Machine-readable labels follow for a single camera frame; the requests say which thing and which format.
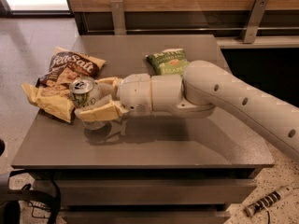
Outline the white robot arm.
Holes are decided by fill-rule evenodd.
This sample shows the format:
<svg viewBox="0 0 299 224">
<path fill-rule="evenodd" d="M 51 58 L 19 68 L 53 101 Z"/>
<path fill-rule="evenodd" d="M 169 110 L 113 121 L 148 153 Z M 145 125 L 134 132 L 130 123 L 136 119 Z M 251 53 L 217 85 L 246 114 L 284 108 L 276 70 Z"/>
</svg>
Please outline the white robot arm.
<svg viewBox="0 0 299 224">
<path fill-rule="evenodd" d="M 85 122 L 124 115 L 202 118 L 219 107 L 291 159 L 299 160 L 298 107 L 250 86 L 214 63 L 193 61 L 181 75 L 132 74 L 95 80 L 94 85 L 95 104 L 75 109 Z"/>
</svg>

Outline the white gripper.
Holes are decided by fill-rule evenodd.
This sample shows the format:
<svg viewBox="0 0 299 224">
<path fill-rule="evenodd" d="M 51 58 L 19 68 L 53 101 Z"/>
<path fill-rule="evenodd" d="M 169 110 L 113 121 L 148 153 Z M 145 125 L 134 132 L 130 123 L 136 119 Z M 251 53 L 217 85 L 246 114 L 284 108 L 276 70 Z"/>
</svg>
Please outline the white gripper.
<svg viewBox="0 0 299 224">
<path fill-rule="evenodd" d="M 135 117 L 151 113 L 150 75 L 133 74 L 124 80 L 119 77 L 105 77 L 96 79 L 95 82 L 102 91 L 118 91 L 120 100 L 114 100 L 110 94 L 98 100 L 94 105 L 76 108 L 75 115 L 82 121 L 109 121 L 118 119 L 126 113 Z"/>
</svg>

